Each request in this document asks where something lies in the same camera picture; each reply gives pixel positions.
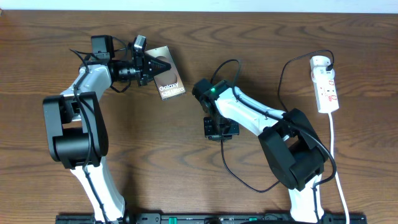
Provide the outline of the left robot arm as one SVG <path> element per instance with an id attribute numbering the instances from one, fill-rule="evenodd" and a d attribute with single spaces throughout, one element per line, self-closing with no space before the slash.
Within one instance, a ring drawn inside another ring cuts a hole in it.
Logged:
<path id="1" fill-rule="evenodd" d="M 146 37 L 138 35 L 116 59 L 115 36 L 91 37 L 91 52 L 72 52 L 81 60 L 76 80 L 61 94 L 43 100 L 44 121 L 51 158 L 80 181 L 92 215 L 57 215 L 56 223 L 134 223 L 127 203 L 116 188 L 106 155 L 108 134 L 99 101 L 115 82 L 139 86 L 172 66 L 146 55 Z"/>

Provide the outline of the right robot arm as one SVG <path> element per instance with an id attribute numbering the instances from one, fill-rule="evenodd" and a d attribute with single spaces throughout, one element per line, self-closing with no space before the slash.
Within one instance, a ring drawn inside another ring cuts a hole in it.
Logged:
<path id="1" fill-rule="evenodd" d="M 194 84 L 192 94 L 207 113 L 205 137 L 225 142 L 239 134 L 240 126 L 252 132 L 278 183 L 289 190 L 292 219 L 320 223 L 324 211 L 319 188 L 329 181 L 322 179 L 324 164 L 335 161 L 305 114 L 263 105 L 226 80 L 213 84 L 202 79 Z"/>

